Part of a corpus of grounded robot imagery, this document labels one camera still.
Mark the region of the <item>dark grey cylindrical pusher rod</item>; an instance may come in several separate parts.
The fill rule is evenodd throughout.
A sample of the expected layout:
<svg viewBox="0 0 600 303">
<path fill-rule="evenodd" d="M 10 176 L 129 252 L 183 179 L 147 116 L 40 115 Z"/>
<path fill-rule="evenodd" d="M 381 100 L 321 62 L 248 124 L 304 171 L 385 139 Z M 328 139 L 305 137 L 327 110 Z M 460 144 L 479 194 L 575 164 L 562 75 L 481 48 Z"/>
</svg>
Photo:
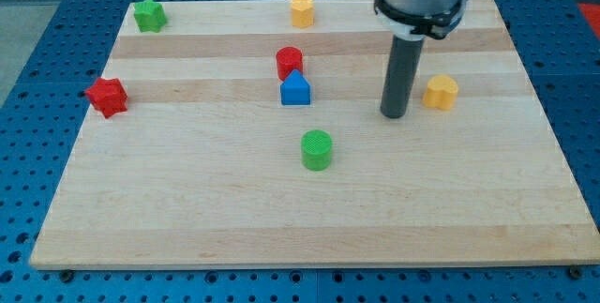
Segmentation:
<svg viewBox="0 0 600 303">
<path fill-rule="evenodd" d="M 384 116 L 397 119 L 406 113 L 423 43 L 393 37 L 380 105 Z"/>
</svg>

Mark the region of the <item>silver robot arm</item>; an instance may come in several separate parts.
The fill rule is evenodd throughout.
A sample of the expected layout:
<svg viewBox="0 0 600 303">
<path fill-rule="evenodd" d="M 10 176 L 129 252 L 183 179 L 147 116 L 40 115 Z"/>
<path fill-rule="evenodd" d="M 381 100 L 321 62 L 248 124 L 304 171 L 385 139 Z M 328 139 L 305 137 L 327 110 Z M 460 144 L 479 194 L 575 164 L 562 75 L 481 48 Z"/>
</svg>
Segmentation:
<svg viewBox="0 0 600 303">
<path fill-rule="evenodd" d="M 408 107 L 424 41 L 441 40 L 456 29 L 468 0 L 374 0 L 374 13 L 392 34 L 380 105 L 392 119 Z"/>
</svg>

